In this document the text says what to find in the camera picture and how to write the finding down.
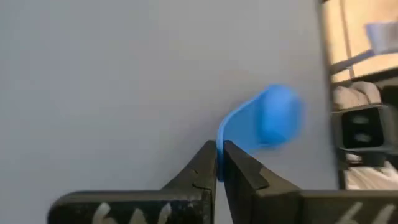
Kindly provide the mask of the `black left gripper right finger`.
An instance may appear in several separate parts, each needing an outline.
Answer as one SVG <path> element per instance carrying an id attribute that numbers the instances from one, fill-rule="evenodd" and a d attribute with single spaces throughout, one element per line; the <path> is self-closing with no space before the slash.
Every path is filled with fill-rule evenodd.
<path id="1" fill-rule="evenodd" d="M 397 224 L 396 191 L 303 190 L 231 141 L 223 178 L 233 223 Z"/>

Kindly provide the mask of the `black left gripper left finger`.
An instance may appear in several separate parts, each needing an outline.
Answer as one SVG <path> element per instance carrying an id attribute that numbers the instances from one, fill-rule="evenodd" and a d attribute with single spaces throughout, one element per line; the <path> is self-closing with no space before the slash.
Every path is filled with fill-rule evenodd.
<path id="1" fill-rule="evenodd" d="M 72 192 L 52 204 L 47 223 L 213 223 L 216 173 L 216 143 L 207 141 L 161 189 Z"/>

